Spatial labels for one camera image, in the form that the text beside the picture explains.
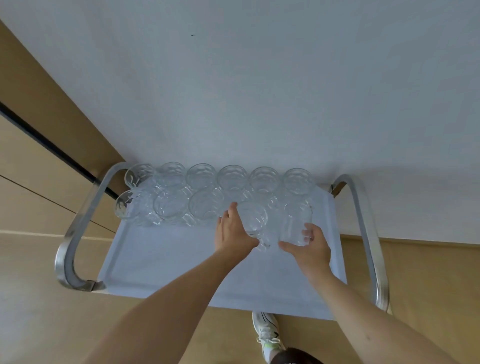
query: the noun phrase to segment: white sneaker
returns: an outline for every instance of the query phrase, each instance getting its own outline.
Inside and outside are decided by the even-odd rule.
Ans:
[[[252,312],[253,327],[258,334],[257,342],[262,344],[262,353],[267,363],[270,363],[272,350],[285,350],[278,333],[278,322],[273,314],[267,312]]]

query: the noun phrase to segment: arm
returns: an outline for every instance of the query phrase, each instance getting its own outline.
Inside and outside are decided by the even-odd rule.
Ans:
[[[291,253],[310,284],[324,299],[353,349],[365,364],[455,364],[447,353],[393,316],[359,296],[330,270],[330,248],[322,230],[305,224],[313,233],[307,246],[279,242]]]
[[[84,364],[177,364],[222,280],[257,245],[232,203],[218,218],[214,254],[129,311]]]

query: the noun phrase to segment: metal handle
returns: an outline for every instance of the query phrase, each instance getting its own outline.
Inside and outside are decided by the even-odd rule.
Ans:
[[[77,276],[73,266],[73,259],[78,243],[82,238],[88,223],[90,222],[93,212],[95,211],[103,193],[107,189],[112,177],[119,170],[126,170],[131,166],[131,163],[121,162],[112,166],[107,173],[105,173],[102,182],[96,180],[88,193],[82,207],[78,210],[70,227],[65,233],[63,242],[58,248],[55,256],[55,273],[57,279],[62,286],[78,291],[95,291],[102,288],[101,282],[94,280],[84,280]]]
[[[332,184],[330,193],[333,197],[336,197],[345,185],[348,185],[352,191],[353,202],[359,220],[360,233],[367,255],[368,270],[372,280],[372,302],[378,308],[387,311],[390,300],[388,278],[367,192],[360,178],[342,174]]]

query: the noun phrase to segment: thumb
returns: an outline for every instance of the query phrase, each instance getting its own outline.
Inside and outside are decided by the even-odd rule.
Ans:
[[[281,241],[281,240],[278,242],[278,246],[279,246],[280,249],[282,249],[284,252],[290,253],[290,254],[292,254],[293,256],[295,256],[296,253],[298,252],[298,249],[301,248],[300,246],[293,245],[293,244],[290,244],[290,243],[288,243],[288,242],[283,242],[283,241]]]

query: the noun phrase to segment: glass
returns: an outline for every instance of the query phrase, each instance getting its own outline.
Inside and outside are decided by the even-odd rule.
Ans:
[[[151,164],[148,163],[140,163],[135,164],[132,166],[126,173],[125,173],[125,184],[128,188],[136,188],[140,187],[155,187],[155,177],[156,171]]]
[[[193,194],[188,203],[188,210],[198,220],[215,220],[224,211],[223,200],[223,195],[219,189],[206,187]]]
[[[162,191],[153,201],[153,210],[169,223],[182,222],[187,212],[188,195],[183,189],[172,192]]]
[[[270,167],[259,167],[250,173],[248,182],[253,192],[260,195],[272,195],[280,186],[280,175]]]
[[[259,203],[245,201],[237,205],[237,211],[247,234],[260,240],[261,246],[259,249],[267,248],[268,245],[265,243],[262,234],[262,230],[268,221],[265,208]]]
[[[186,183],[185,167],[178,162],[165,163],[157,172],[158,184],[164,190],[179,190]]]
[[[200,190],[215,184],[216,170],[206,163],[195,164],[187,172],[187,184],[193,190]]]
[[[115,215],[138,226],[159,225],[162,219],[152,209],[152,194],[128,190],[115,201]]]
[[[227,194],[241,193],[247,185],[248,174],[242,167],[232,164],[218,172],[216,181]]]
[[[303,168],[292,168],[283,175],[285,190],[294,196],[307,197],[315,187],[313,176]]]
[[[301,202],[286,204],[280,228],[280,240],[295,245],[307,245],[310,239],[302,232],[306,229],[305,223],[312,223],[312,207]]]

